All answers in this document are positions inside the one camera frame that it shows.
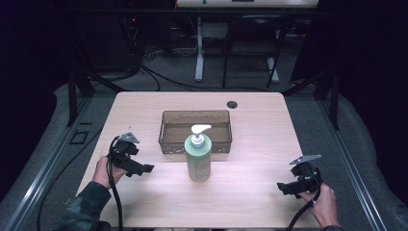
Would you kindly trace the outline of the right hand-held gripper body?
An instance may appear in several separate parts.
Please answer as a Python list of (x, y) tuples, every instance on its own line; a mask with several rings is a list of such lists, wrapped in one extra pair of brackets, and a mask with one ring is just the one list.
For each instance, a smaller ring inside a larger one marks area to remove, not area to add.
[(322, 183), (320, 171), (311, 164), (311, 161), (320, 157), (320, 154), (303, 155), (291, 161), (291, 165), (293, 165), (291, 172), (293, 176), (297, 176), (295, 183), (298, 186), (298, 191), (294, 194), (296, 198), (300, 197), (300, 193), (315, 193), (320, 188)]

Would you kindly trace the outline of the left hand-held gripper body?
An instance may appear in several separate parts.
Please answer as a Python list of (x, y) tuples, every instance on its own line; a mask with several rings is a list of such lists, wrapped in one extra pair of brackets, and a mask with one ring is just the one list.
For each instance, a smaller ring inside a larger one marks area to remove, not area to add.
[(129, 132), (115, 137), (109, 148), (109, 160), (115, 167), (124, 169), (128, 177), (134, 174), (142, 176), (144, 173), (144, 165), (131, 159), (132, 155), (139, 152), (138, 142), (133, 133)]

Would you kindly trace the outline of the brown plastic basket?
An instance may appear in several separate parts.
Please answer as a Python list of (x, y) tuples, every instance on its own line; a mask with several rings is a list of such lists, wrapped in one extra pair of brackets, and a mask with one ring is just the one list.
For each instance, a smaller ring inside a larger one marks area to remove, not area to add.
[(213, 153), (229, 153), (232, 142), (230, 114), (227, 110), (215, 111), (164, 111), (159, 144), (164, 154), (181, 154), (184, 142), (192, 134), (195, 124), (210, 124), (204, 132), (212, 141)]

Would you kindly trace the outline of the green soap pump bottle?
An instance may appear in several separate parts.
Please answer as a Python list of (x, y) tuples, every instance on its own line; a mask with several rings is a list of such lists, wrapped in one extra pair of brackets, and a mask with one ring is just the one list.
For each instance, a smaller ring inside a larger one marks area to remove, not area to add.
[(212, 141), (204, 134), (211, 128), (210, 124), (194, 124), (184, 143), (189, 177), (194, 182), (204, 182), (211, 176)]

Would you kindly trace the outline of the person's left hand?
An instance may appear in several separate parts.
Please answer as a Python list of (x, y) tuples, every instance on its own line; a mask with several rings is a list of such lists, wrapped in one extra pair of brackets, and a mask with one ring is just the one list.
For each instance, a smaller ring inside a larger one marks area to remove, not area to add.
[[(96, 164), (95, 172), (92, 176), (92, 181), (104, 186), (109, 190), (112, 186), (108, 176), (107, 163), (108, 158), (106, 156), (103, 156), (99, 159)], [(112, 171), (114, 184), (116, 184), (127, 173), (126, 170), (119, 167), (113, 167)]]

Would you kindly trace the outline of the person's right hand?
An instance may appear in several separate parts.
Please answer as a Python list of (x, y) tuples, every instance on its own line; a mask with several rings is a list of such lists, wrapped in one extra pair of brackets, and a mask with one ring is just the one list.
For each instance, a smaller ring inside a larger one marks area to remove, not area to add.
[(320, 186), (320, 195), (309, 212), (321, 228), (339, 226), (337, 218), (337, 203), (334, 191), (327, 185)]

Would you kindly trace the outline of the black metal stand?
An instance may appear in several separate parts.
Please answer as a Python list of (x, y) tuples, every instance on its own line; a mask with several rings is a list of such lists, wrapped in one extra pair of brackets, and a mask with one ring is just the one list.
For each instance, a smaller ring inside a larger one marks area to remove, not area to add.
[(75, 20), (69, 18), (63, 19), (62, 24), (73, 53), (72, 59), (70, 60), (72, 69), (68, 75), (67, 82), (69, 102), (69, 120), (67, 127), (70, 127), (78, 116), (77, 90), (85, 97), (94, 96), (95, 90), (90, 83), (91, 80), (102, 84), (114, 92), (122, 92), (124, 89), (96, 73), (88, 49)]
[(307, 86), (317, 83), (313, 96), (316, 100), (324, 100), (327, 95), (330, 95), (330, 107), (329, 107), (329, 121), (335, 130), (339, 130), (338, 124), (338, 108), (340, 97), (340, 77), (338, 75), (339, 69), (336, 66), (330, 67), (327, 70), (323, 70), (321, 73), (313, 76), (312, 78), (303, 80), (293, 87), (282, 92), (284, 96), (292, 95), (300, 90), (303, 90)]

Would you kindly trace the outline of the white desk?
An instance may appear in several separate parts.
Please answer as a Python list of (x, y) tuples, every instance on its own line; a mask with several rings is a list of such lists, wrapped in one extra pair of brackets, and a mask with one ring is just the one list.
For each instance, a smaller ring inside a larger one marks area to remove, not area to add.
[[(266, 9), (313, 9), (319, 0), (176, 0), (177, 9), (187, 10), (266, 10)], [(197, 61), (195, 81), (203, 80), (204, 51), (202, 16), (197, 17)]]

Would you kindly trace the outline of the black chair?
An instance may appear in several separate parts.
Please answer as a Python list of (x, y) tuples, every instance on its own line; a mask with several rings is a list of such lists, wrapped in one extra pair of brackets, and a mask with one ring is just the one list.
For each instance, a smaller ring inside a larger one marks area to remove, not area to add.
[(266, 61), (267, 66), (257, 71), (268, 73), (267, 87), (278, 83), (277, 63), (292, 26), (293, 19), (283, 14), (245, 14), (233, 19), (222, 49), (222, 86), (226, 87), (228, 72), (249, 72), (249, 60), (255, 57)]

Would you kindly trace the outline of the aluminium floor rail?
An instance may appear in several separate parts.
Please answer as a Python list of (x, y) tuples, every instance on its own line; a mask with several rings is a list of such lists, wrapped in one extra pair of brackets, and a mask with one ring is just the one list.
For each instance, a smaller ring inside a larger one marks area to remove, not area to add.
[(324, 101), (318, 100), (317, 105), (321, 114), (323, 115), (326, 125), (336, 141), (338, 148), (340, 149), (340, 158), (342, 160), (345, 172), (350, 180), (353, 190), (356, 192), (359, 203), (366, 215), (372, 231), (389, 231), (383, 218), (379, 214), (366, 184), (363, 181), (360, 171), (351, 157), (351, 153), (344, 141), (341, 131), (336, 130), (330, 120), (329, 108), (327, 104)]
[(67, 127), (60, 102), (22, 174), (0, 203), (0, 231), (49, 231), (79, 189), (101, 129), (93, 98), (80, 101)]

